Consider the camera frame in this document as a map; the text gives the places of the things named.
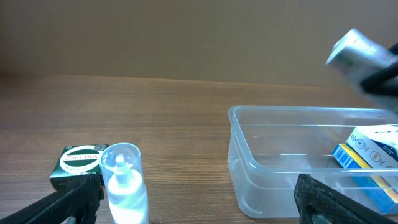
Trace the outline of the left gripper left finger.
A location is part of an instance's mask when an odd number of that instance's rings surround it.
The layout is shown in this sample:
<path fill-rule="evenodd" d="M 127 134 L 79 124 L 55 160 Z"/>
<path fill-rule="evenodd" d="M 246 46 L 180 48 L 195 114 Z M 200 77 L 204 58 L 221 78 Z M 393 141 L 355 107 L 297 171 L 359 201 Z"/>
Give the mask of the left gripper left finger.
<path fill-rule="evenodd" d="M 1 219 L 1 223 L 94 224 L 100 201 L 104 199 L 100 174 L 79 175 L 68 185 L 41 200 Z"/>

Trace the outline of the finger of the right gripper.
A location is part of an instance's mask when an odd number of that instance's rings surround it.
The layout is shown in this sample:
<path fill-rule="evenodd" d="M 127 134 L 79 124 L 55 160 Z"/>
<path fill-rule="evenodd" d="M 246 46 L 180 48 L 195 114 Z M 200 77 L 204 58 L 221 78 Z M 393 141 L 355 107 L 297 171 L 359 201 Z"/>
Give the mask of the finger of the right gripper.
<path fill-rule="evenodd" d="M 361 88 L 373 95 L 397 95 L 397 62 L 365 78 Z"/>

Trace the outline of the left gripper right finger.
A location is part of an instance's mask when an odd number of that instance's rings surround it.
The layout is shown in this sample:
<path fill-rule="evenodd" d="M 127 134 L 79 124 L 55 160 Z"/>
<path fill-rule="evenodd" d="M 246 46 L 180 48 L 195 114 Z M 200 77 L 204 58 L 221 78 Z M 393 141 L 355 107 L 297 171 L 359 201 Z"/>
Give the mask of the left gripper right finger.
<path fill-rule="evenodd" d="M 308 174 L 298 176 L 294 199 L 300 224 L 397 224 Z"/>

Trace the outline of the green Zam-Buk ointment box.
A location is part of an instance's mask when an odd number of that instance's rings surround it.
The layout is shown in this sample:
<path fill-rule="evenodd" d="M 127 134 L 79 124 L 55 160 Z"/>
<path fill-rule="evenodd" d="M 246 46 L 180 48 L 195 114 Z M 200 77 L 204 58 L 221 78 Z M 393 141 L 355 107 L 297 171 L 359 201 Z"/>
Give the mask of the green Zam-Buk ointment box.
<path fill-rule="evenodd" d="M 103 184 L 100 159 L 108 147 L 109 144 L 65 146 L 49 177 L 53 188 L 59 190 L 85 174 L 99 174 Z"/>

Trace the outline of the white Panadol box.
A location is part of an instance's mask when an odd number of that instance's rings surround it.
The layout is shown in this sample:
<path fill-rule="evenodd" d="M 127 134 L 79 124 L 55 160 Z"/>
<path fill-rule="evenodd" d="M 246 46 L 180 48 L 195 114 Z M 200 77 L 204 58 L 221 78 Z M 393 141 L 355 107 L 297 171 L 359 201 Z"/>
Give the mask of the white Panadol box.
<path fill-rule="evenodd" d="M 397 62 L 397 45 L 385 48 L 353 28 L 332 48 L 326 66 L 340 72 L 348 83 L 371 101 L 397 113 L 397 95 L 373 95 L 361 88 L 361 82 Z"/>

